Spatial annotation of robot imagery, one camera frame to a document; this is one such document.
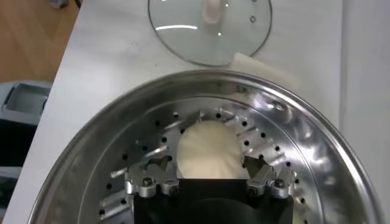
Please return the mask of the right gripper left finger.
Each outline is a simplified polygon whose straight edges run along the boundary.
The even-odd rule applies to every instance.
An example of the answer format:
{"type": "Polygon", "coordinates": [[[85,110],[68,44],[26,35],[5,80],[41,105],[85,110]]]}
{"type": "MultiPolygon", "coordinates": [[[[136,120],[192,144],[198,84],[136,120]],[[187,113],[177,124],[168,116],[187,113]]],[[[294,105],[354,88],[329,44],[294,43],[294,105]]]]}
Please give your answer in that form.
{"type": "Polygon", "coordinates": [[[138,194],[141,198],[152,198],[157,195],[159,187],[163,195],[178,194],[178,178],[166,171],[171,161],[172,157],[166,155],[128,167],[124,172],[125,192],[138,194]]]}

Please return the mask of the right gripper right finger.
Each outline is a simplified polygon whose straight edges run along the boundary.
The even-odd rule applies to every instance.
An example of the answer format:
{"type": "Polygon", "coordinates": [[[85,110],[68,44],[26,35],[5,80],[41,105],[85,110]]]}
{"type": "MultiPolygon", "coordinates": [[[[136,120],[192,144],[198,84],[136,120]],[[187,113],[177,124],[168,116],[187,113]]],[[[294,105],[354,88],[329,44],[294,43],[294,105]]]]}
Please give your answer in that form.
{"type": "Polygon", "coordinates": [[[249,174],[246,185],[251,197],[260,197],[266,192],[278,199],[294,195],[295,173],[289,166],[283,166],[277,172],[263,158],[249,156],[244,157],[243,165],[249,174]]]}

